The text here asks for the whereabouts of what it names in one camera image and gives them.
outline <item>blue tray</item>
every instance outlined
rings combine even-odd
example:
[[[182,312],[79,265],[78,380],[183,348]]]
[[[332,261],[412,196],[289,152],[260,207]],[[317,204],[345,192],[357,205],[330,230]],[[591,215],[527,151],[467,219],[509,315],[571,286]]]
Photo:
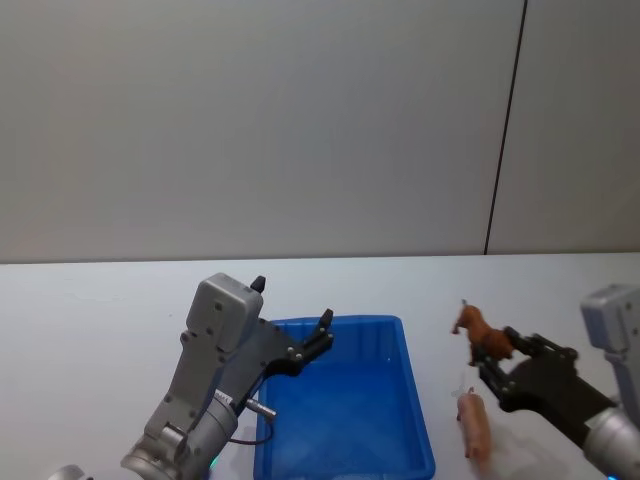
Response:
[[[275,323],[301,339],[317,318]],[[435,462],[402,322],[334,318],[333,348],[295,378],[277,376],[260,402],[277,410],[275,434],[256,448],[255,480],[422,480]],[[267,427],[258,420],[256,438]]]

